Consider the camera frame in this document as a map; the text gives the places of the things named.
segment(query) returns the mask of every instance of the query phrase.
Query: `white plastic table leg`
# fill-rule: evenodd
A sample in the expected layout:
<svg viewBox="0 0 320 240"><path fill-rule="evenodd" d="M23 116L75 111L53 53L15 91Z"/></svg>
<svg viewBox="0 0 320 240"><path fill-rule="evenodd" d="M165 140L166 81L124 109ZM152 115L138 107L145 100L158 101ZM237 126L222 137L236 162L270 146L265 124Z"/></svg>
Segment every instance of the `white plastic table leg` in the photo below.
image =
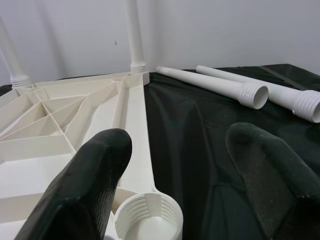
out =
<svg viewBox="0 0 320 240"><path fill-rule="evenodd" d="M231 72L221 71L206 66L197 66L196 71L201 74L229 79L239 83L255 83L267 86L269 99L294 115L312 123L320 123L320 92L314 90L300 91L286 86L280 86L267 81L241 76Z"/></svg>
<svg viewBox="0 0 320 240"><path fill-rule="evenodd" d="M13 88L27 87L31 84L29 77L24 73L14 45L9 37L5 24L0 17L0 53L10 74Z"/></svg>
<svg viewBox="0 0 320 240"><path fill-rule="evenodd" d="M143 85L146 85L150 80L142 45L137 0L125 0L124 2L131 56L130 71L133 74L144 74L142 76Z"/></svg>
<svg viewBox="0 0 320 240"><path fill-rule="evenodd" d="M263 84L239 83L163 66L157 66L156 72L238 100L248 108L260 109L268 100L268 89Z"/></svg>

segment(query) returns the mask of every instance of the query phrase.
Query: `dark green tarp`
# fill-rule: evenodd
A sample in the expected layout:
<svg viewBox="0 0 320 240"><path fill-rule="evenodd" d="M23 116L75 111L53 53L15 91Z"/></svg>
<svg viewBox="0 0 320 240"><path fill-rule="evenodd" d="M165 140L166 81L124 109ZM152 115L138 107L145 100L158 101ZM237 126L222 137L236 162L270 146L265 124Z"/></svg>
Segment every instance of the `dark green tarp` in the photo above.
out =
<svg viewBox="0 0 320 240"><path fill-rule="evenodd" d="M306 70L289 64L265 67L271 71L258 66L221 69L283 86L293 87L283 80L287 78L298 88L320 89L320 77ZM250 123L282 138L320 175L320 125L288 109L268 101L253 110L156 73L150 74L144 94L155 185L180 204L184 240L265 239L226 150L226 132L234 123Z"/></svg>

